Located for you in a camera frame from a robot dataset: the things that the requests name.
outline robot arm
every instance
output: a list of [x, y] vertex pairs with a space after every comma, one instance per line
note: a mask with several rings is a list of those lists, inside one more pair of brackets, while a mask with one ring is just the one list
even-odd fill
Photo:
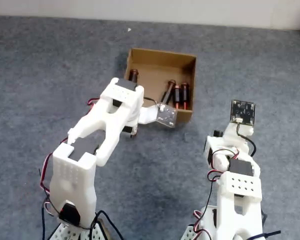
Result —
[[[54, 211], [54, 215], [57, 214], [61, 222], [90, 227], [97, 199], [94, 186], [96, 166], [107, 163], [124, 127], [131, 131], [137, 128], [143, 102], [142, 86], [113, 78], [89, 113], [69, 130], [67, 143], [61, 143], [53, 152], [50, 201], [58, 211]], [[78, 161], [72, 159], [76, 140], [97, 130], [105, 131], [100, 147], [93, 153], [85, 152]]]

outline open cardboard box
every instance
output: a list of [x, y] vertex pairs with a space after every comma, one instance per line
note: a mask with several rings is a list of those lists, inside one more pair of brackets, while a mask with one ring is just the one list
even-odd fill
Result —
[[[177, 110], [176, 122], [185, 123], [191, 119], [195, 89], [196, 56], [132, 48], [127, 58], [125, 79], [129, 79], [131, 69], [137, 69], [139, 72], [137, 83], [144, 87], [144, 96], [158, 102], [161, 101], [167, 90], [169, 80], [175, 80], [178, 85], [188, 83], [190, 102], [187, 109]], [[153, 104], [153, 102], [145, 100], [143, 106], [148, 107]], [[173, 98], [171, 98], [169, 105], [174, 106]]]

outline red wire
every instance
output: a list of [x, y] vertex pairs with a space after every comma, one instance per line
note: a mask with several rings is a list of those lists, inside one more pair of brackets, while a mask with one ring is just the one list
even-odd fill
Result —
[[206, 177], [208, 178], [208, 180], [209, 180], [210, 182], [215, 182], [215, 181], [217, 181], [217, 179], [210, 179], [210, 178], [209, 178], [210, 174], [212, 174], [212, 173], [223, 174], [222, 171], [219, 171], [219, 170], [216, 170], [216, 169], [211, 169], [210, 171], [208, 171], [208, 173], [207, 173], [207, 175], [206, 175]]
[[[91, 107], [90, 107], [89, 111], [86, 113], [86, 115], [87, 115], [87, 114], [91, 111], [91, 109], [93, 108], [93, 106], [94, 106], [93, 101], [97, 101], [97, 100], [99, 100], [99, 99], [100, 99], [100, 97], [94, 97], [94, 98], [90, 98], [90, 99], [87, 101], [86, 104], [87, 104], [88, 106], [91, 106]], [[64, 138], [64, 139], [60, 142], [60, 144], [61, 144], [61, 143], [64, 143], [66, 140], [68, 140], [68, 137]], [[45, 180], [45, 176], [46, 176], [46, 170], [47, 170], [48, 162], [49, 162], [49, 159], [50, 159], [50, 157], [51, 157], [52, 154], [53, 154], [53, 153], [50, 152], [50, 153], [45, 157], [44, 162], [43, 162], [43, 166], [42, 166], [41, 177], [40, 177], [40, 187], [41, 187], [43, 190], [45, 190], [48, 194], [50, 194], [50, 189], [49, 189], [48, 187], [45, 186], [44, 180]]]
[[[68, 140], [68, 137], [66, 137], [65, 139], [63, 139], [61, 143], [64, 143], [66, 140]], [[49, 162], [49, 159], [51, 157], [53, 153], [50, 152], [44, 159], [44, 162], [43, 162], [43, 166], [42, 166], [42, 171], [41, 171], [41, 177], [40, 177], [40, 187], [45, 190], [48, 194], [50, 194], [50, 189], [48, 187], [45, 186], [44, 184], [44, 180], [45, 180], [45, 176], [46, 176], [46, 171], [47, 171], [47, 166], [48, 166], [48, 162]]]
[[90, 98], [86, 104], [87, 104], [88, 106], [90, 106], [90, 105], [93, 104], [92, 101], [97, 101], [97, 100], [99, 100], [99, 99], [100, 99], [100, 97], [93, 97], [93, 98]]

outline black cylinder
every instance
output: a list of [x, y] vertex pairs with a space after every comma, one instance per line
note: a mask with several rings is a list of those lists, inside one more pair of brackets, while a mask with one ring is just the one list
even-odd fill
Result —
[[133, 83], [137, 83], [138, 82], [138, 75], [139, 72], [137, 69], [131, 69], [130, 70], [130, 75], [129, 75], [129, 81], [133, 82]]
[[180, 103], [180, 101], [181, 101], [180, 87], [179, 87], [179, 85], [175, 85], [174, 91], [173, 91], [173, 102]]
[[164, 93], [164, 95], [162, 97], [162, 100], [161, 100], [162, 103], [164, 103], [164, 104], [168, 104], [169, 103], [169, 101], [171, 99], [171, 96], [173, 94], [173, 89], [174, 89], [175, 85], [176, 85], [176, 81], [175, 80], [170, 80], [169, 81], [169, 83], [168, 83], [168, 89]]
[[190, 100], [190, 97], [189, 97], [189, 84], [188, 83], [183, 83], [181, 85], [181, 88], [182, 88], [182, 102], [186, 102], [188, 103], [189, 100]]
[[222, 137], [224, 135], [224, 132], [223, 131], [219, 131], [219, 130], [214, 130], [213, 131], [213, 136], [214, 137]]

